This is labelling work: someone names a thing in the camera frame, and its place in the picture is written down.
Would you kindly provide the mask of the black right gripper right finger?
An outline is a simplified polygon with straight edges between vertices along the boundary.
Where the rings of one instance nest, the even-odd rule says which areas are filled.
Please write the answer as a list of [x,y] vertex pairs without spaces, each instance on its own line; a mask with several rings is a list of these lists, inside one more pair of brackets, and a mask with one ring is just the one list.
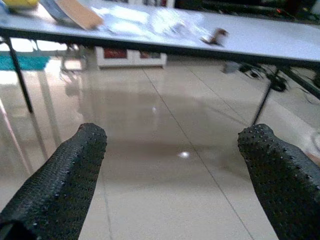
[[320,238],[320,168],[266,124],[238,133],[254,192],[280,240]]

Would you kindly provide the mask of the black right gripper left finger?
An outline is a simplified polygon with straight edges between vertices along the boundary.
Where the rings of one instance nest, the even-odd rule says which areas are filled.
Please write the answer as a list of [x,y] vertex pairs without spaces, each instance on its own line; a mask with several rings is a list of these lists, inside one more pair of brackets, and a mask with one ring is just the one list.
[[83,123],[31,175],[0,213],[2,240],[76,240],[95,192],[107,135]]

